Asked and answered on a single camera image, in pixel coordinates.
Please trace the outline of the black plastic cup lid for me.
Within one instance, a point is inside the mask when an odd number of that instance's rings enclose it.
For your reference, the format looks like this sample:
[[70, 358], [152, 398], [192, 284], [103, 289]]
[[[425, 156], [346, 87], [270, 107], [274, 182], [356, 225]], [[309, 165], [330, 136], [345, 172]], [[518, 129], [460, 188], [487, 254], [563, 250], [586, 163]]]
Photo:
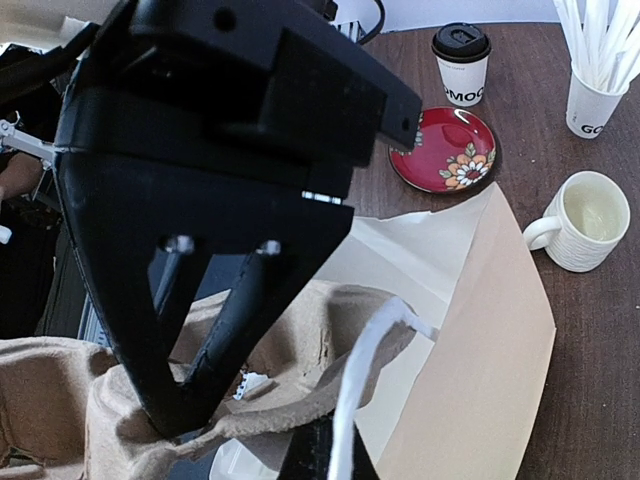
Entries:
[[441, 56], [471, 58], [489, 47], [488, 36], [477, 26], [458, 22], [441, 27], [434, 35], [432, 46]]

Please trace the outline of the white paper coffee cup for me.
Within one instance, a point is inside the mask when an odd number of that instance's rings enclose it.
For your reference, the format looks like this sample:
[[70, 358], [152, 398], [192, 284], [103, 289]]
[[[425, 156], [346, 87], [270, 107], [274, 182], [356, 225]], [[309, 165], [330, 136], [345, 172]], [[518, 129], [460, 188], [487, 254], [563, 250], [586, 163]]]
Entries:
[[489, 56], [471, 63], [437, 58], [445, 96], [458, 107], [472, 107], [484, 95]]

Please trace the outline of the brown paper bag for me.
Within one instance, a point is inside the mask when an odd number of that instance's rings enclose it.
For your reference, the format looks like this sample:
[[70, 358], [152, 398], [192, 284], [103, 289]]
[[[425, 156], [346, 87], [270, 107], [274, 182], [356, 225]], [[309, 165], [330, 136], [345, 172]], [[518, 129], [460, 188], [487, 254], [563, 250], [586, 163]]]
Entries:
[[497, 185], [447, 210], [357, 219], [249, 357], [267, 383], [215, 425], [271, 439], [365, 382], [356, 426], [381, 479], [512, 479], [538, 411], [556, 327]]

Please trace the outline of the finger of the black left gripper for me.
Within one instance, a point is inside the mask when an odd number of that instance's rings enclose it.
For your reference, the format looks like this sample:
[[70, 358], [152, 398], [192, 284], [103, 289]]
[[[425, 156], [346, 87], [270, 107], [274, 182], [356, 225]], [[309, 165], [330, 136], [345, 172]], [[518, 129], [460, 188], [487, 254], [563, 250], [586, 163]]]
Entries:
[[204, 234], [192, 227], [173, 230], [174, 236], [186, 237], [176, 242], [183, 252], [165, 300], [156, 307], [148, 267], [167, 224], [141, 214], [132, 216], [132, 227], [125, 228], [121, 223], [126, 218], [124, 214], [74, 214], [69, 225], [82, 273], [116, 357], [154, 427], [163, 436], [174, 437], [193, 430], [181, 428], [185, 380], [175, 381], [168, 358], [211, 257], [243, 254], [246, 262], [252, 253], [241, 248], [247, 225], [211, 221]]
[[183, 430], [204, 426], [240, 367], [349, 233], [351, 214], [302, 214], [252, 223], [252, 253], [181, 385]]

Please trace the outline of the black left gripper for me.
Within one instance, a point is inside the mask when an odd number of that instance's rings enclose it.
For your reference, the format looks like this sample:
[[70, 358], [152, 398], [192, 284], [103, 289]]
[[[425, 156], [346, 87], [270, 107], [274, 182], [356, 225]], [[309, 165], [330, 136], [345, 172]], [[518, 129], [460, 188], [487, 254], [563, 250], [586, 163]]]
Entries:
[[312, 278], [350, 230], [353, 171], [414, 144], [420, 97], [296, 1], [122, 1], [55, 140], [88, 280], [143, 280], [159, 247]]

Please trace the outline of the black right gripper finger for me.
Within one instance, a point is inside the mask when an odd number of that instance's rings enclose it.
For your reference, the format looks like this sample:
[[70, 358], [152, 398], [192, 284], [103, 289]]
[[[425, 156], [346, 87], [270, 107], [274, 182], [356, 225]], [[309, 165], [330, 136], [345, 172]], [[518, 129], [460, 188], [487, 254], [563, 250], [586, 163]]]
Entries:
[[[321, 417], [294, 429], [279, 472], [281, 480], [326, 479], [333, 441], [333, 418]], [[354, 428], [353, 480], [379, 480], [357, 428]]]

